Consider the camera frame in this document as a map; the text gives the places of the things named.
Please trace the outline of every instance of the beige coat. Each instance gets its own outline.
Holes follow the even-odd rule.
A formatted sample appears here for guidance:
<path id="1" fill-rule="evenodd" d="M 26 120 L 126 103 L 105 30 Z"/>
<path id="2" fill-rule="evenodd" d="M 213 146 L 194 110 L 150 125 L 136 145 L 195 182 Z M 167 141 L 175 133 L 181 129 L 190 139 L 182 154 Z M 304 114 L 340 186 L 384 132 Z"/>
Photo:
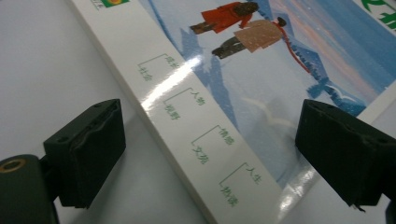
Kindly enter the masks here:
<path id="1" fill-rule="evenodd" d="M 246 27 L 248 28 L 234 34 L 250 52 L 265 49 L 282 38 L 279 28 L 268 20 L 251 21 Z"/>

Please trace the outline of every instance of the person in beige coat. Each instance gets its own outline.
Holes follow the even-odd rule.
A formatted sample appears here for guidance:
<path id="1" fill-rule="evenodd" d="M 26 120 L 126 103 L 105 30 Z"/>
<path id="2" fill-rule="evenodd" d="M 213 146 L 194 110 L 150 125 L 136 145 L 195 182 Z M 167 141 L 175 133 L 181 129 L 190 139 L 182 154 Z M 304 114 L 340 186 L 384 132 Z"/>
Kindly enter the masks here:
<path id="1" fill-rule="evenodd" d="M 234 32 L 234 37 L 225 41 L 212 53 L 220 59 L 224 59 L 243 49 L 254 52 L 257 49 L 265 49 L 282 38 L 282 27 L 286 21 L 278 17 L 277 22 L 268 20 L 251 21 L 246 29 Z"/>

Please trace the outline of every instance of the illustrated figure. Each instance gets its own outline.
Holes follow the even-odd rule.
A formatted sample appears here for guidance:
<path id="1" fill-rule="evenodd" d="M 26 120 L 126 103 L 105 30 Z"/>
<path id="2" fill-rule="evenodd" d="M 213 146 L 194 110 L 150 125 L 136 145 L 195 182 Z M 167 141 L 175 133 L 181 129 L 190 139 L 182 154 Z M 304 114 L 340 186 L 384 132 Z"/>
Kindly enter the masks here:
<path id="1" fill-rule="evenodd" d="M 254 52 L 257 49 L 265 49 L 280 40 L 284 34 L 282 27 L 286 21 L 278 17 L 277 22 L 268 20 L 251 21 L 247 29 L 234 32 L 234 37 L 226 40 L 212 53 L 220 59 L 224 59 L 243 49 Z"/>
<path id="2" fill-rule="evenodd" d="M 216 9 L 202 12 L 204 22 L 190 28 L 196 35 L 213 30 L 216 34 L 241 21 L 240 28 L 244 28 L 252 17 L 252 13 L 259 9 L 254 2 L 233 2 Z"/>

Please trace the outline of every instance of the green logo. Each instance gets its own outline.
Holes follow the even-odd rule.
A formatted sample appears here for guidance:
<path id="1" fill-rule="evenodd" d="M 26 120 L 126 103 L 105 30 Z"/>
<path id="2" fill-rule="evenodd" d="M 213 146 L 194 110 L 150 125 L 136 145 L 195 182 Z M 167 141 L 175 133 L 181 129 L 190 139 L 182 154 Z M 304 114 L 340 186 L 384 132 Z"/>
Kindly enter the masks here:
<path id="1" fill-rule="evenodd" d="M 129 0 L 102 0 L 102 3 L 105 5 L 105 7 L 114 7 L 126 2 L 129 2 Z"/>

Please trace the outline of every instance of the white table surface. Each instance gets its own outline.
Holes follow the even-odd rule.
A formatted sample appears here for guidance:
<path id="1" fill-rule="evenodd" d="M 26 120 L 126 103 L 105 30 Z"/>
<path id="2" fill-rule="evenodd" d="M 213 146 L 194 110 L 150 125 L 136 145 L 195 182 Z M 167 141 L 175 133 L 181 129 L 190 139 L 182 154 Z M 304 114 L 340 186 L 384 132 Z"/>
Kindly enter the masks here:
<path id="1" fill-rule="evenodd" d="M 61 223 L 205 223 L 65 0 L 0 0 L 0 160 L 42 157 L 47 138 L 113 98 L 122 103 L 126 151 L 90 209 L 56 201 Z M 395 114 L 393 103 L 374 126 L 396 137 Z M 385 223 L 388 202 L 364 214 L 320 179 L 282 223 Z"/>

